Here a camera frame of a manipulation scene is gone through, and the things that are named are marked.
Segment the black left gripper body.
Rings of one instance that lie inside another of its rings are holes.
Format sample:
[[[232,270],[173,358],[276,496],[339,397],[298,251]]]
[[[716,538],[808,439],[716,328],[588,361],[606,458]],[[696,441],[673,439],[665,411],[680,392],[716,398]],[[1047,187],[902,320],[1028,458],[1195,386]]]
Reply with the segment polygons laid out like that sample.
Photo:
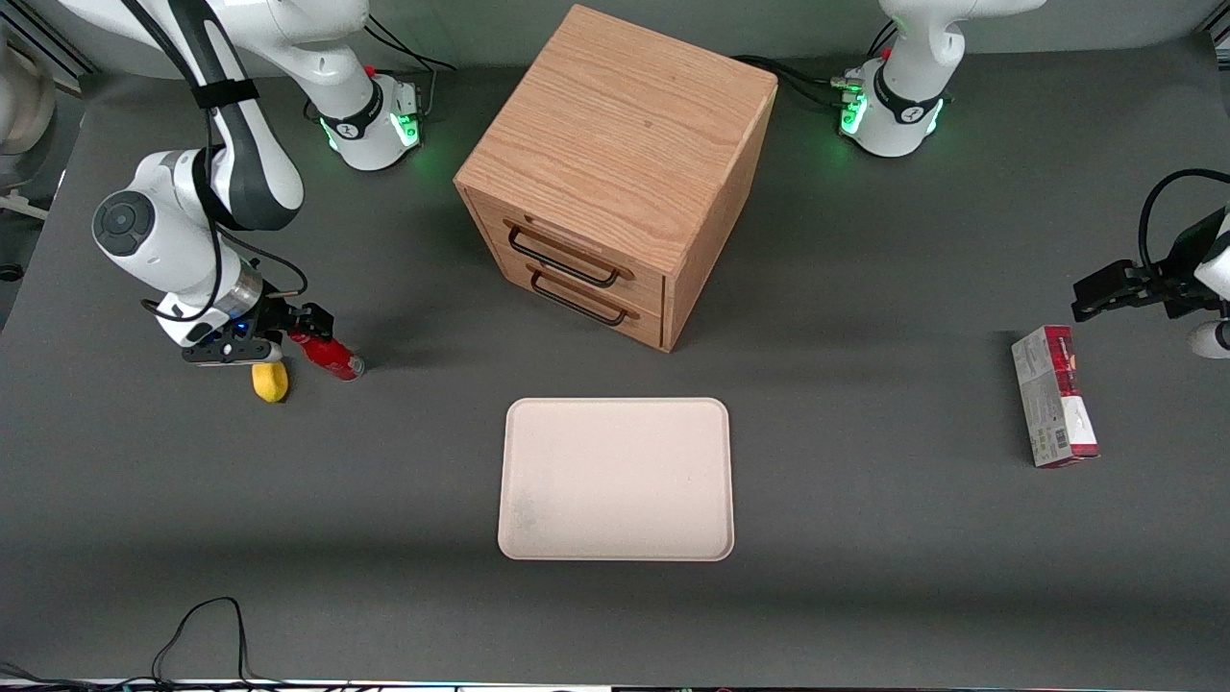
[[[1168,320],[1182,318],[1187,313],[1203,310],[1225,313],[1225,309],[1221,307],[1224,299],[1218,297],[1212,288],[1196,279],[1196,267],[1212,254],[1225,216],[1225,213],[1212,213],[1184,229],[1173,238],[1168,254],[1160,261],[1153,259],[1149,254],[1149,234],[1144,232],[1141,264],[1150,267],[1150,272],[1157,277],[1162,286],[1161,302]]]

